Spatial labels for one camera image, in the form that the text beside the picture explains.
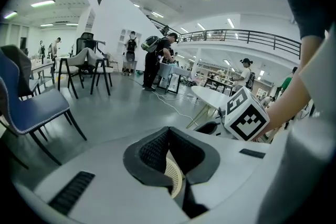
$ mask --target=black backpack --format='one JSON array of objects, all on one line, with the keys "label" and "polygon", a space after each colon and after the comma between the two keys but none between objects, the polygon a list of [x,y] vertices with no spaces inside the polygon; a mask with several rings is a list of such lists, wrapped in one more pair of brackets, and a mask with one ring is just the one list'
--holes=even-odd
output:
[{"label": "black backpack", "polygon": [[246,88],[249,90],[253,89],[253,83],[254,83],[254,79],[256,78],[256,74],[254,72],[251,71],[250,77],[248,78],[248,81],[246,82]]},{"label": "black backpack", "polygon": [[136,40],[137,38],[135,39],[130,39],[128,42],[127,42],[127,51],[135,51],[135,48],[136,48]]}]

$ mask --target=ceiling light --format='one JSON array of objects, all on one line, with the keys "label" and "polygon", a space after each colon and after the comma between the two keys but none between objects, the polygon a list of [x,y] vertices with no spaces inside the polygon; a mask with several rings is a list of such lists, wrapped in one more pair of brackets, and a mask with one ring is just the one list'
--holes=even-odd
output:
[{"label": "ceiling light", "polygon": [[153,15],[157,16],[157,17],[160,17],[160,18],[163,18],[163,16],[159,13],[156,13],[156,12],[152,12]]},{"label": "ceiling light", "polygon": [[54,4],[54,3],[55,3],[55,0],[47,0],[47,1],[38,2],[38,3],[35,3],[35,4],[31,4],[31,6],[36,8],[36,7],[41,7],[41,6]]},{"label": "ceiling light", "polygon": [[12,12],[12,13],[9,13],[8,15],[6,15],[4,18],[5,19],[9,19],[9,18],[12,18],[14,15],[16,15],[17,12]]},{"label": "ceiling light", "polygon": [[233,22],[231,21],[231,19],[228,18],[227,20],[228,20],[229,24],[231,25],[231,27],[232,27],[232,28],[235,28],[235,26],[233,25]]},{"label": "ceiling light", "polygon": [[205,30],[205,28],[201,24],[197,24],[201,29]]}]

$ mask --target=chair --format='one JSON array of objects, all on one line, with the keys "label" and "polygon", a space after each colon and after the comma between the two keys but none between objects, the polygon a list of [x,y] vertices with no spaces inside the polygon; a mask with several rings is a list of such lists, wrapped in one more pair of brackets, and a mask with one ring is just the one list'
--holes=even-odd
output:
[{"label": "chair", "polygon": [[85,63],[85,58],[87,55],[88,48],[84,48],[80,53],[78,53],[76,56],[73,56],[71,58],[61,58],[59,63],[58,70],[55,70],[55,73],[58,73],[58,90],[60,90],[60,76],[61,74],[67,74],[68,75],[68,89],[72,87],[72,90],[75,94],[76,99],[78,99],[77,92],[75,89],[75,86],[72,82],[72,77],[78,75],[80,83],[82,85],[82,88],[84,89],[83,85],[83,78],[81,76],[81,66]]},{"label": "chair", "polygon": [[91,94],[93,92],[93,85],[94,85],[94,80],[96,78],[96,75],[98,74],[97,83],[96,83],[96,86],[98,86],[100,75],[103,74],[105,78],[107,93],[108,95],[111,95],[109,84],[107,82],[107,74],[109,74],[110,85],[112,87],[111,73],[113,73],[113,68],[109,66],[109,60],[107,58],[98,57],[93,50],[88,49],[88,64],[91,66],[94,66],[93,78],[92,78],[92,84],[91,84]]},{"label": "chair", "polygon": [[11,128],[20,135],[29,133],[37,145],[58,165],[61,163],[42,145],[36,137],[38,131],[53,119],[64,115],[84,140],[87,140],[70,112],[69,103],[57,90],[42,93],[25,101],[18,96],[19,68],[0,51],[0,111]]}]

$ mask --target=cube with marker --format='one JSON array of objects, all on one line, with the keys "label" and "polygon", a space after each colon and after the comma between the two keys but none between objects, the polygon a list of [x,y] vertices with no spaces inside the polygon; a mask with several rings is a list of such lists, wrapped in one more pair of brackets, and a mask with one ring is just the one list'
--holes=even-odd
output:
[{"label": "cube with marker", "polygon": [[255,96],[245,87],[227,102],[224,127],[239,140],[251,141],[269,123],[269,117]]}]

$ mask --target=gray floor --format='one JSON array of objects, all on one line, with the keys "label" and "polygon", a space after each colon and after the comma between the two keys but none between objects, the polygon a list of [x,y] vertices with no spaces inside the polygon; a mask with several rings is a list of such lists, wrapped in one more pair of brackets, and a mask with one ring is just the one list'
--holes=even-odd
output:
[{"label": "gray floor", "polygon": [[[88,141],[84,141],[73,126],[70,126],[64,116],[61,116],[42,128],[48,142],[36,133],[37,137],[50,152],[65,163],[85,150],[104,141],[132,135],[142,130],[160,126],[186,127],[190,119],[178,115],[175,110],[162,101],[154,93],[142,90],[142,87],[131,80],[142,84],[142,76],[125,77],[120,74],[112,75],[113,87],[111,96],[106,91],[103,78],[93,95],[90,95],[91,79],[86,76],[85,89],[82,89],[78,77],[74,78],[75,88],[79,99],[75,99],[73,92],[67,89],[67,79],[61,81],[61,93],[70,104],[70,109],[81,127]],[[181,86],[180,93],[192,93],[191,88]],[[168,94],[175,99],[175,94]],[[182,114],[194,117],[203,107],[192,104],[188,100],[167,101],[175,106]],[[15,161],[11,161],[12,177],[20,180],[30,189],[35,186],[58,166],[35,144],[29,136],[15,138],[8,132],[2,139],[12,152],[29,166],[29,170],[22,168]]]}]

